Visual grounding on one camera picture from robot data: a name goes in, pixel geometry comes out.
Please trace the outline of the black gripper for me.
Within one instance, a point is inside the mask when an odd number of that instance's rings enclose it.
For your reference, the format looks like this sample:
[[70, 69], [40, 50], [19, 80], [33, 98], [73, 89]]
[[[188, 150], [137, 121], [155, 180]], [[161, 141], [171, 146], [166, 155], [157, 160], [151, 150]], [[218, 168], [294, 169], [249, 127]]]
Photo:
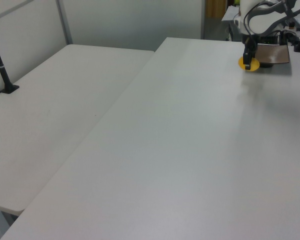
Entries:
[[256, 57], [257, 43], [255, 41], [254, 35], [250, 36], [246, 34], [242, 35], [241, 42], [244, 44], [242, 64], [245, 70], [250, 70], [252, 59]]

